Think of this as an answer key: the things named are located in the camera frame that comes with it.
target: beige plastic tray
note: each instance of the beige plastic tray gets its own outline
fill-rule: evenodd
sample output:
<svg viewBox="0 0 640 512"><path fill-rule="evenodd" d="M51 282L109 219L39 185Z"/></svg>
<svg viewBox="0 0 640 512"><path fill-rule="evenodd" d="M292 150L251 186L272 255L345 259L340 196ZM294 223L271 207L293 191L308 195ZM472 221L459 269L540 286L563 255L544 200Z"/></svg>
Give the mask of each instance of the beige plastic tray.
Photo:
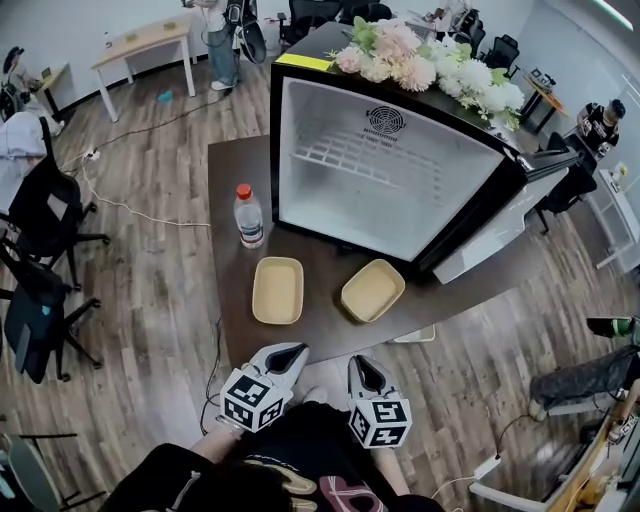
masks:
<svg viewBox="0 0 640 512"><path fill-rule="evenodd" d="M385 260L373 260L342 288L342 305L359 321L373 322L398 300L405 282Z"/></svg>
<svg viewBox="0 0 640 512"><path fill-rule="evenodd" d="M304 273L292 258L268 257L253 281L253 315L265 324L292 324L302 314Z"/></svg>

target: fridge shelf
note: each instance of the fridge shelf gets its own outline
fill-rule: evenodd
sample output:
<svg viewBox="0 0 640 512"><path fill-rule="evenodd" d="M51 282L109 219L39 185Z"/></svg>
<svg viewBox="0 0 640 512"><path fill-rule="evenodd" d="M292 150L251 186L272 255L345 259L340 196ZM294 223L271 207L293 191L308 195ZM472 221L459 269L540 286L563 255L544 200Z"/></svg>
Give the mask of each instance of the fridge shelf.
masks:
<svg viewBox="0 0 640 512"><path fill-rule="evenodd" d="M402 147L372 130L311 122L295 146L292 158L355 174L400 190L419 191L436 207L445 204L443 168L435 158Z"/></svg>

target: flower bouquet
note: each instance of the flower bouquet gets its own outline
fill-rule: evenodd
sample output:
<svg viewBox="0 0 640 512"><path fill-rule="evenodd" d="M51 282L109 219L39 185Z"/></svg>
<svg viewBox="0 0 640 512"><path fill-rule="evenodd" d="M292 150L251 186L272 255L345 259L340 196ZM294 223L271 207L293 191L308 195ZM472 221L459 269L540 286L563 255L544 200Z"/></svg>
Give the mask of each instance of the flower bouquet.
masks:
<svg viewBox="0 0 640 512"><path fill-rule="evenodd" d="M471 58L471 46L449 36L424 43L402 21L367 23L354 20L353 40L331 57L344 73L360 73L371 82L392 79L408 91L439 88L465 108L476 108L483 119L495 116L510 130L519 127L520 89L509 82L506 69L489 69Z"/></svg>

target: red bottle cap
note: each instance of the red bottle cap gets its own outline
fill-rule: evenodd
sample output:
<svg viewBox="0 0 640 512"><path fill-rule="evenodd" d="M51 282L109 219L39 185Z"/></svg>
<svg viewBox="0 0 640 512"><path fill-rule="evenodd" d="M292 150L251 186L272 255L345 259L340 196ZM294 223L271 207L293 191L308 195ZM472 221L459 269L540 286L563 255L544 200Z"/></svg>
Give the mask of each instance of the red bottle cap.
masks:
<svg viewBox="0 0 640 512"><path fill-rule="evenodd" d="M238 196L238 199L249 199L251 197L251 185L247 183L238 185L238 188L236 189L236 195Z"/></svg>

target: yellow tape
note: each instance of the yellow tape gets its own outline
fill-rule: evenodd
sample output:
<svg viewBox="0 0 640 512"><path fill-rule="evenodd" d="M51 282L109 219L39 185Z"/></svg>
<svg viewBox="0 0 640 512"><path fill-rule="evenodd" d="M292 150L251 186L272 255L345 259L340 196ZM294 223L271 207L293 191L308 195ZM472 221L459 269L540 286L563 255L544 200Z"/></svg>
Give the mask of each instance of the yellow tape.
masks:
<svg viewBox="0 0 640 512"><path fill-rule="evenodd" d="M281 55L276 62L300 66L301 68L317 69L318 71L326 71L331 67L331 62L328 60L305 57L304 55L295 55L293 53Z"/></svg>

